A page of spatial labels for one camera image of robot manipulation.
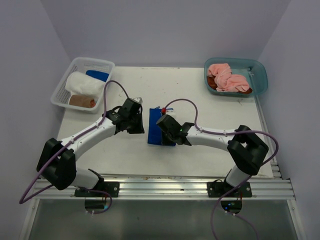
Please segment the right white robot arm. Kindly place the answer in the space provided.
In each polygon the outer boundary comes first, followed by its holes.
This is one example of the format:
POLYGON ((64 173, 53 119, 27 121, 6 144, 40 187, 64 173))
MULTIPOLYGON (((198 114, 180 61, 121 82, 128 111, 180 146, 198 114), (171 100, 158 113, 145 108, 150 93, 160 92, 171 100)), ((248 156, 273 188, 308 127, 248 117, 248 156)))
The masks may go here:
POLYGON ((224 180, 208 182, 207 194, 210 198, 229 198, 252 196, 249 176, 256 176, 263 165, 269 147, 250 128, 240 125, 235 135, 227 135, 220 131, 218 135, 210 134, 206 129, 197 129, 191 122, 179 124, 172 116, 164 114, 156 125, 162 136, 177 145, 206 146, 226 151, 230 154, 235 166, 228 172, 224 180))

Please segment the orange brown patterned towel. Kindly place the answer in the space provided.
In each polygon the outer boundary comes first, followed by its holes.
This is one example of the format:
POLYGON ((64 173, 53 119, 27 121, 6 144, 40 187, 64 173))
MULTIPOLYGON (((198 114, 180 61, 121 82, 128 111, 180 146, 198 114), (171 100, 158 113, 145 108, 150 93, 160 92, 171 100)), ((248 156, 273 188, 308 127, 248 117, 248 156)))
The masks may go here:
POLYGON ((77 94, 74 94, 69 98, 68 104, 82 108, 93 108, 96 106, 96 102, 93 97, 77 94))

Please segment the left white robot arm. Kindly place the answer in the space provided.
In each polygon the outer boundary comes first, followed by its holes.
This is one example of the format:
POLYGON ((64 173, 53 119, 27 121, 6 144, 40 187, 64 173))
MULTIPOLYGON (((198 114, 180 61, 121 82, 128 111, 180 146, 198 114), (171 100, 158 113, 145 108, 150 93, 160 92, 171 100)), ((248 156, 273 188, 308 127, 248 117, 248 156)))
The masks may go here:
POLYGON ((107 187, 100 174, 76 166, 77 160, 101 141, 120 132, 143 134, 142 98, 127 98, 123 105, 107 110, 89 127, 56 140, 49 139, 42 150, 36 170, 56 189, 79 188, 76 196, 107 196, 107 187))

